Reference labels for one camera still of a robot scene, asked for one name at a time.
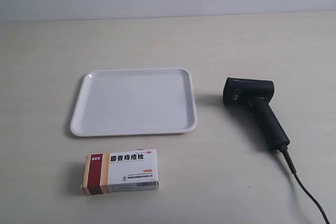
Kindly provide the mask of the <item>black barcode scanner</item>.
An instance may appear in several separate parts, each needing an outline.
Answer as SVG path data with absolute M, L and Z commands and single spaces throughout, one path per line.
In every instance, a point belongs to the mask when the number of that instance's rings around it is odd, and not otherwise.
M 223 88 L 223 104 L 245 106 L 253 115 L 268 149 L 283 151 L 290 140 L 269 105 L 274 93 L 275 86 L 270 80 L 228 77 Z

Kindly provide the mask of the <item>white medicine box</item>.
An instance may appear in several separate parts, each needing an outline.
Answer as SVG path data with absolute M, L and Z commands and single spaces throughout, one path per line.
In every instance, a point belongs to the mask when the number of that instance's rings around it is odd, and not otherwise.
M 155 149 L 90 154 L 81 189 L 87 196 L 159 188 Z

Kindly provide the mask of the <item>white plastic tray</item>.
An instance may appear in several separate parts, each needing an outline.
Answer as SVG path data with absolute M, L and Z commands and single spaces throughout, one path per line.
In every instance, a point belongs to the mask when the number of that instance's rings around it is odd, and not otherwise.
M 96 70 L 83 77 L 69 125 L 77 137 L 182 134 L 197 125 L 185 68 Z

